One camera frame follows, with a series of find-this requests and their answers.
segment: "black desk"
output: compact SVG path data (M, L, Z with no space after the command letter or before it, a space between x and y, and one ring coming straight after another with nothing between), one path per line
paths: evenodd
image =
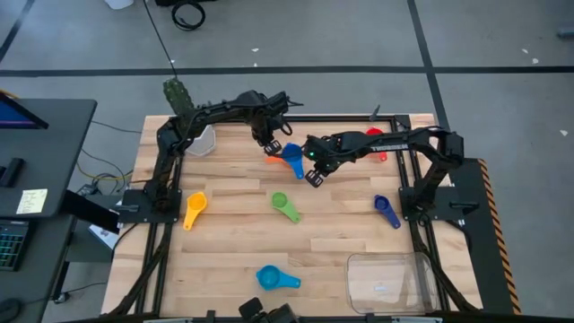
M116 229L117 216L107 208L67 191L96 102L20 100L20 103L50 124L48 130L0 129L0 163L8 163L13 157L26 161L15 188L0 188L0 217L27 220L25 216L15 214L22 191L48 189L41 214L31 214L46 217L30 223L30 241L19 271L0 272L0 301L44 299L26 305L14 321L29 323L41 321L48 298L53 294L76 217L98 225L105 218L104 222L113 224Z

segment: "paper note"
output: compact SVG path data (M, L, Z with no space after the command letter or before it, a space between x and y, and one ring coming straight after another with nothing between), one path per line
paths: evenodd
M48 195L47 189L29 189L22 191L22 198L16 214L41 213Z

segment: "computer monitor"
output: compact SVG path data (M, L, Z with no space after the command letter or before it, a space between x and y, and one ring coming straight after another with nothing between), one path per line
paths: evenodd
M48 123L0 93L0 129L48 129Z

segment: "green measuring cup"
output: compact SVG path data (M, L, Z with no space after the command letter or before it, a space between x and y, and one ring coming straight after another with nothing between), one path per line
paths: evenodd
M301 221L299 212L297 212L295 206L291 203L291 201L289 201L284 193L273 193L273 196L271 197L271 204L273 205L273 208L287 215L287 217L289 217L294 223L299 223L299 221Z

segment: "black metal frame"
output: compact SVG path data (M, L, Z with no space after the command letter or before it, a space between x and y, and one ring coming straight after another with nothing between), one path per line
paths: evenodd
M289 122L370 122L370 116L369 115L292 115L292 116L286 116L286 120ZM233 122L242 122L241 120L231 120L228 121L230 123ZM410 123L410 118L409 115L378 115L375 122L388 122L391 126L391 130L393 132L398 131L399 127L403 127L405 129L410 129L411 128L411 123ZM398 162L398 168L399 168L399 176L401 179L401 187L402 188L408 188L409 187L409 179L408 179L408 172L407 172L407 168L404 162L404 155L403 152L399 151L396 152L396 158L397 158L397 162ZM416 153L414 151L409 151L409 158L411 161L411 164L413 166L413 175L415 179L420 179L422 177L421 175L421 169L420 169L420 164L419 161L417 159ZM179 178L174 178L175 181L175 185L178 185L178 181ZM413 237L413 231L417 230L418 231L418 223L417 221L409 221L409 228L411 231L411 236L412 239L414 239ZM173 224L172 223L168 223L165 226L165 232L164 234L169 234L168 238L170 240L170 235L171 235L171 229L172 229ZM440 264L440 259L439 259L439 251L438 251L438 246L436 243L436 238L435 238L435 234L434 234L434 230L432 228L432 221L427 221L424 225L424 230L426 233L426 237L427 237L427 245L429 248L429 252L430 255L433 257L433 259ZM150 224L150 230L148 233L148 239L147 239L147 243L146 243L146 247L145 247L145 252L143 255L143 267L146 266L146 261L149 261L149 259L151 258L151 255L153 253L153 249L154 249L154 242L155 242L155 238L156 238L156 234L157 234L157 223L152 223ZM494 254L498 254L498 250L497 249L489 249L489 250L485 250L483 252L483 254L490 254L492 255ZM158 275L157 275L157 283L156 283L156 287L155 287L155 291L154 291L154 295L153 295L153 307L152 307L152 314L154 315L158 315L160 314L160 309L161 309L161 301L162 301L162 297L163 297L163 285L164 285L164 281L165 281L165 273L166 273L166 269L167 269L167 262L168 262L168 256L169 256L169 249L167 251L167 254L165 255L165 257L161 260L160 264L159 264L159 268L158 268ZM495 267L498 268L496 265L498 264L488 264L486 266L490 266L490 267ZM502 271L502 269L500 270L500 275L504 275L504 272ZM503 295L504 293L502 293L502 295L500 294L500 292L508 292L508 289L505 289L506 286L498 286L499 288L491 288L489 290L485 290L484 288L481 288L480 286L480 282L479 284L479 291L480 294L483 298L493 298L494 300L500 300L501 298L504 298ZM442 285L437 281L437 286L438 286L438 293L439 293L439 305L440 308L442 310L450 310L449 307L449 297L446 293L446 290L442 287ZM145 302L145 289L143 289L139 295L139 298L137 299L137 303L136 303L136 307L135 307L135 313L136 314L142 314L143 310L144 310L144 302ZM499 313L507 313L510 314L512 313L512 308L511 307L507 307L505 309L501 309L500 306L498 306L498 308L495 310L495 312L499 312ZM325 318L306 318L306 320L310 320L312 319L313 321L317 321L317 322L321 322L321 321L329 321L332 323L336 323L336 322L353 322L353 321L365 321L365 319L368 316L357 316L357 317L325 317ZM202 321L205 320L206 318L193 318L194 321ZM226 318L226 321L229 320L229 322L234 322L234 321L241 321L241 318L237 317L237 318Z

